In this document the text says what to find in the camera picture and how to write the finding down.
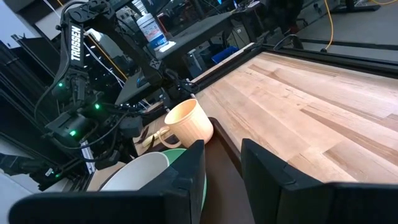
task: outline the wooden table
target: wooden table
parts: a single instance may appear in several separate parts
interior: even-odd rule
[[[251,138],[323,182],[398,183],[398,80],[261,53],[197,98],[239,149]]]

